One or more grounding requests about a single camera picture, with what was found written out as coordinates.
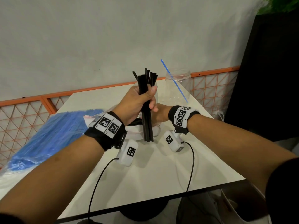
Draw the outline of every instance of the bundle of black straws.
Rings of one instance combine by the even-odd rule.
[[[151,86],[154,86],[156,83],[156,80],[158,78],[156,73],[151,72],[148,69],[144,69],[145,74],[137,76],[135,71],[133,71],[133,74],[138,82],[139,87],[139,94],[144,94],[148,91],[147,84],[150,84]],[[152,133],[152,117],[150,113],[149,108],[150,101],[147,101],[143,104],[141,109],[142,114],[142,125],[143,125],[143,133],[144,133],[144,141],[150,142],[154,141],[154,136]]]

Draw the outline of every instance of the table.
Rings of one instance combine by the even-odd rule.
[[[157,81],[157,85],[158,99],[160,99],[165,93],[165,80]],[[119,103],[131,86],[124,85],[74,93],[58,113],[96,108],[107,110]],[[211,117],[191,95],[188,105],[199,110],[202,115]],[[161,133],[155,137],[154,142],[138,141],[139,148],[129,168],[116,162],[112,162],[107,167],[92,200],[91,215],[119,211],[125,205],[155,198],[179,198],[244,180],[244,177],[189,133],[181,136],[184,141],[192,145],[195,153],[192,181],[186,193],[192,168],[192,151],[187,145],[178,153],[170,150],[163,139],[163,133],[173,128],[172,123],[167,121],[161,125]],[[87,217],[90,198],[97,179],[106,164],[115,158],[117,153],[117,149],[105,152],[76,196],[59,216],[57,223]]]

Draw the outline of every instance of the black shirt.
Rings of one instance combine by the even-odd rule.
[[[273,224],[299,223],[299,158],[280,165],[271,174],[266,187],[266,203]],[[1,223],[24,224],[11,215],[0,214]]]

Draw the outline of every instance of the gray wall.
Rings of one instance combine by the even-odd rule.
[[[259,0],[0,0],[0,101],[239,65]]]

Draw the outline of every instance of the wrist strap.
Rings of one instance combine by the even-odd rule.
[[[200,112],[195,108],[177,105],[170,109],[168,118],[174,125],[175,132],[187,134],[189,132],[187,122],[195,114]]]
[[[84,134],[94,138],[107,151],[122,141],[125,131],[121,119],[110,111],[92,121]]]

